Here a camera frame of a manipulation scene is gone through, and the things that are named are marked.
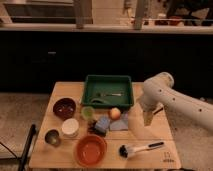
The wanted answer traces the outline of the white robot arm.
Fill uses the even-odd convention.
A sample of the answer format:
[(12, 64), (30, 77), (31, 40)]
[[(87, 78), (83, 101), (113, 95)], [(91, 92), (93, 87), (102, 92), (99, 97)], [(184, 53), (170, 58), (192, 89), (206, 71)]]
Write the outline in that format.
[(175, 91), (173, 86), (174, 78), (168, 72), (161, 72), (143, 82), (139, 104), (145, 118), (152, 118), (157, 104), (161, 103), (213, 132), (213, 105)]

